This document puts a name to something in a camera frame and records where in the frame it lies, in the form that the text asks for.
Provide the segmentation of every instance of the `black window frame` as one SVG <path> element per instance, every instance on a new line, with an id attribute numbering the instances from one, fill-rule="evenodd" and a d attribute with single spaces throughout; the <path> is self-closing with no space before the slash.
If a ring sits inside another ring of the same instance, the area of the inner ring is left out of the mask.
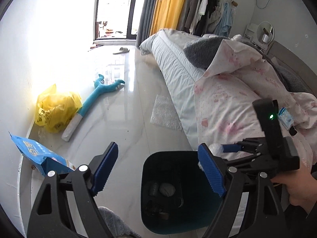
<path id="1" fill-rule="evenodd" d="M 132 35 L 132 21 L 133 21 L 133 14 L 134 14 L 134 7 L 135 7 L 135 1 L 136 0 L 131 0 L 130 3 L 130 10 L 129 10 L 129 18 L 128 18 L 128 26 L 126 30 L 126 38 L 117 38 L 117 37 L 98 37 L 99 34 L 99 22 L 97 21 L 97 13 L 98 13 L 98 3 L 99 0 L 96 0 L 96 11 L 95 11 L 95 41 L 97 40 L 112 40 L 112 39 L 137 39 L 137 35 Z"/>

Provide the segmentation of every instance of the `gray fleece fabric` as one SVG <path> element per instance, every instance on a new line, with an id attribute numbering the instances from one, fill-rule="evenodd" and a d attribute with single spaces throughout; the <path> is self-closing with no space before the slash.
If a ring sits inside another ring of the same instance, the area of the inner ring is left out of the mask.
<path id="1" fill-rule="evenodd" d="M 99 206 L 98 209 L 102 218 L 106 222 L 106 225 L 109 228 L 109 231 L 112 233 L 112 235 L 115 238 L 123 236 L 123 235 L 129 235 L 134 238 L 142 238 L 136 232 L 131 230 L 128 227 L 128 225 L 124 223 L 122 219 L 110 209 L 104 206 Z"/>
<path id="2" fill-rule="evenodd" d="M 254 49 L 256 49 L 263 57 L 263 59 L 267 60 L 269 64 L 272 65 L 275 70 L 278 78 L 285 86 L 286 90 L 289 92 L 306 92 L 311 93 L 305 85 L 301 82 L 301 80 L 295 76 L 288 69 L 275 65 L 271 59 L 265 55 L 258 47 L 250 43 L 249 41 L 243 39 L 241 35 L 240 37 L 235 38 L 235 41 L 242 42 Z M 200 39 L 193 40 L 188 42 L 184 47 L 184 53 L 187 57 L 188 61 L 192 63 L 197 68 L 202 68 L 207 70 L 212 60 L 214 59 L 217 50 L 221 44 L 223 39 L 229 39 L 223 36 L 210 36 L 210 37 L 202 37 Z"/>

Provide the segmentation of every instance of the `human hand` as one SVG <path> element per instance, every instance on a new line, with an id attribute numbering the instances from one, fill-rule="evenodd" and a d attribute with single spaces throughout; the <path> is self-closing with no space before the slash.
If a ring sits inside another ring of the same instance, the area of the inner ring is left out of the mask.
<path id="1" fill-rule="evenodd" d="M 302 162 L 298 170 L 279 173 L 271 181 L 286 184 L 289 202 L 310 213 L 317 201 L 317 180 Z"/>

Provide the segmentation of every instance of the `pink floral blanket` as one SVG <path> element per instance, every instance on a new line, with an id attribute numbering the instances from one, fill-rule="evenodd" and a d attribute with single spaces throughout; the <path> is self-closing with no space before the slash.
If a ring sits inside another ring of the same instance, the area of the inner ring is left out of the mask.
<path id="1" fill-rule="evenodd" d="M 298 133 L 292 137 L 300 158 L 311 168 L 317 161 L 317 99 L 308 93 L 290 93 L 272 66 L 253 48 L 223 40 L 204 75 L 195 83 L 198 142 L 231 144 L 249 137 L 264 137 L 252 102 L 277 99 L 294 118 Z M 289 132 L 280 124 L 283 136 Z M 233 160 L 246 152 L 223 153 Z"/>

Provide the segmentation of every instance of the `blue and white package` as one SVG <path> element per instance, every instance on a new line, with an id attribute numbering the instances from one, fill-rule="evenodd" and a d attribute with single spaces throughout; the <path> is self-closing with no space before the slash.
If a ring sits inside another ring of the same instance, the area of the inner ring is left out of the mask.
<path id="1" fill-rule="evenodd" d="M 281 121 L 284 127 L 289 130 L 294 124 L 294 119 L 285 107 L 282 107 L 279 111 L 277 118 Z"/>
<path id="2" fill-rule="evenodd" d="M 31 160 L 42 175 L 46 176 L 51 170 L 58 174 L 74 171 L 75 166 L 67 159 L 57 155 L 52 150 L 44 147 L 35 140 L 11 135 L 23 156 Z"/>

